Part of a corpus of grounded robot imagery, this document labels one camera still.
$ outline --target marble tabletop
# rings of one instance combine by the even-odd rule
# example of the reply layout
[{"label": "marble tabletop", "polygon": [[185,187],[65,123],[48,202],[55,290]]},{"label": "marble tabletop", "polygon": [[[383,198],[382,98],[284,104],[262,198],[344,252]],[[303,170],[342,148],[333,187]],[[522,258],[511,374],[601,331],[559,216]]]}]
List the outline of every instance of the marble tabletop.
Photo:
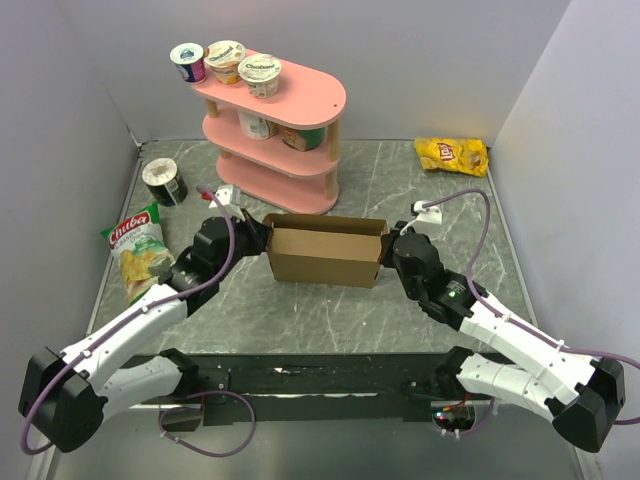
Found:
[{"label": "marble tabletop", "polygon": [[[209,216],[208,202],[195,191],[198,183],[223,182],[216,174],[216,147],[206,141],[152,142],[143,145],[139,161],[174,158],[189,187],[177,207],[160,207],[164,238],[180,253],[190,245]],[[446,172],[425,173],[410,141],[344,141],[338,170],[340,198],[330,215],[382,218],[390,225],[410,220],[409,206],[471,187],[485,189],[486,178]],[[153,201],[140,179],[129,204],[133,213]],[[276,207],[242,196],[257,219]],[[475,269],[478,283],[503,304],[529,319],[504,226],[495,204],[484,250]],[[443,207],[444,221],[431,235],[445,267],[463,272],[476,248],[484,205],[478,195]],[[127,307],[118,267],[109,266],[93,330]],[[281,283],[273,279],[265,255],[243,260],[222,283],[219,294],[184,322],[165,331],[140,353],[166,348],[184,353],[371,353],[447,352],[460,345],[483,351],[479,341],[427,317],[408,300],[394,270],[381,269],[373,289]]]}]

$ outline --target chip bag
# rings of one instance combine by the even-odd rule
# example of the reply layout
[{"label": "chip bag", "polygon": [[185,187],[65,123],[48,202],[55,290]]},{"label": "chip bag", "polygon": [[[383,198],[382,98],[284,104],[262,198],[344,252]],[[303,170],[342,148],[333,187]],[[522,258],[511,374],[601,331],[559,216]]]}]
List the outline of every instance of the chip bag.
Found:
[{"label": "chip bag", "polygon": [[425,170],[440,168],[450,172],[484,177],[489,167],[487,147],[473,138],[416,138],[413,146]]},{"label": "chip bag", "polygon": [[120,266],[129,303],[138,300],[174,262],[162,241],[158,204],[152,203],[102,232]]}]

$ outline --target cardboard box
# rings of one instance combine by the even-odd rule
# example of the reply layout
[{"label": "cardboard box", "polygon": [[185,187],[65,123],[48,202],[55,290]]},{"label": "cardboard box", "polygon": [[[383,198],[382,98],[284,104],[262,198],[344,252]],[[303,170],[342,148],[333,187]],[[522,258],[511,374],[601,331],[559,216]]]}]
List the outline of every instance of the cardboard box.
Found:
[{"label": "cardboard box", "polygon": [[276,280],[372,288],[385,220],[303,214],[269,214],[267,255]]}]

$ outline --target pink shelf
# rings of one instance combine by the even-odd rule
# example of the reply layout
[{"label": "pink shelf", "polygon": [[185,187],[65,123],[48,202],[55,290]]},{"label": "pink shelf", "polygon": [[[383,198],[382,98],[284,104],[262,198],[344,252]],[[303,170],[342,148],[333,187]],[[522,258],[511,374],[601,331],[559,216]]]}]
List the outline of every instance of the pink shelf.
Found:
[{"label": "pink shelf", "polygon": [[325,175],[338,166],[329,160],[326,138],[318,148],[300,152],[285,145],[281,134],[267,140],[248,138],[240,129],[238,112],[228,107],[218,111],[216,118],[204,117],[202,130],[223,150],[292,177]]},{"label": "pink shelf", "polygon": [[216,170],[226,183],[290,212],[325,213],[338,200],[325,198],[324,177],[291,178],[236,155],[218,157]]},{"label": "pink shelf", "polygon": [[[254,53],[247,50],[247,55]],[[335,77],[286,60],[281,62],[278,92],[271,98],[253,97],[242,81],[224,85],[209,70],[208,78],[192,88],[210,100],[301,130],[324,127],[340,117],[347,103],[347,92]]]}]

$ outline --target red logo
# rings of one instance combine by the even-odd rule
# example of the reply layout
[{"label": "red logo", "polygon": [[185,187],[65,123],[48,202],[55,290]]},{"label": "red logo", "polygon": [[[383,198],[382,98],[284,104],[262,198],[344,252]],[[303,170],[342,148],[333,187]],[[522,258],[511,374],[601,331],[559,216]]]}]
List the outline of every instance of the red logo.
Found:
[{"label": "red logo", "polygon": [[438,143],[438,148],[440,149],[440,158],[442,160],[453,160],[453,147],[451,145],[440,142]]},{"label": "red logo", "polygon": [[114,228],[111,234],[109,235],[109,246],[113,248],[116,242],[120,238],[122,238],[122,236],[125,235],[127,232],[130,232],[131,230],[133,230],[136,227],[139,227],[140,225],[149,223],[150,221],[151,221],[151,215],[149,215],[149,212],[142,212],[142,213],[139,213],[138,215],[134,215],[129,220],[122,222],[120,225]]}]

